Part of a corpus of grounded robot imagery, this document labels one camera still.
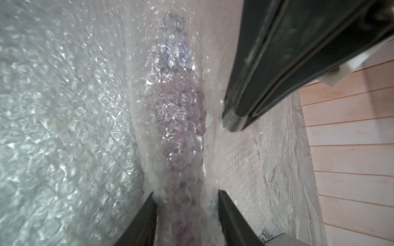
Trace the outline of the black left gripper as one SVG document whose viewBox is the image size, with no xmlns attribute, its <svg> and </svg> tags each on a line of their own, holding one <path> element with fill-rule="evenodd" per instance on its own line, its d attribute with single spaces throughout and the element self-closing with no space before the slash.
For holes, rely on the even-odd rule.
<svg viewBox="0 0 394 246">
<path fill-rule="evenodd" d="M 393 33 L 393 1 L 245 1 L 223 127 L 243 131 Z"/>
</svg>

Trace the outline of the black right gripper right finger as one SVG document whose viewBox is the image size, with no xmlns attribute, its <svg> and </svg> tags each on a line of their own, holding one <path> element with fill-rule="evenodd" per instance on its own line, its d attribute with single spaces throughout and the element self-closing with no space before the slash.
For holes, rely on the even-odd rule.
<svg viewBox="0 0 394 246">
<path fill-rule="evenodd" d="M 218 215 L 227 246 L 264 246 L 224 190 L 218 191 Z"/>
</svg>

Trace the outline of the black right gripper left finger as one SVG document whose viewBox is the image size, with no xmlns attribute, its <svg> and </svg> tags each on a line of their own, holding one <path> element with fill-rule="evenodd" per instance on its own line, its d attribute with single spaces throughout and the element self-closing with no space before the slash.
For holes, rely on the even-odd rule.
<svg viewBox="0 0 394 246">
<path fill-rule="evenodd" d="M 157 204 L 153 192 L 143 203 L 115 246 L 153 246 L 157 229 Z"/>
</svg>

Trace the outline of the clear bubble wrap sheet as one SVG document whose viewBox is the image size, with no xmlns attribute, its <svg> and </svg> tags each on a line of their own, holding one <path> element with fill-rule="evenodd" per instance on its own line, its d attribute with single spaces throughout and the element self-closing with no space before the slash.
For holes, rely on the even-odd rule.
<svg viewBox="0 0 394 246">
<path fill-rule="evenodd" d="M 221 126 L 241 1 L 1 1 L 1 245 L 112 246 L 152 189 L 144 102 L 149 30 L 187 20 L 205 111 L 202 244 L 224 245 L 226 190 L 258 237 L 308 233 L 295 114 L 285 99 L 243 132 Z"/>
</svg>

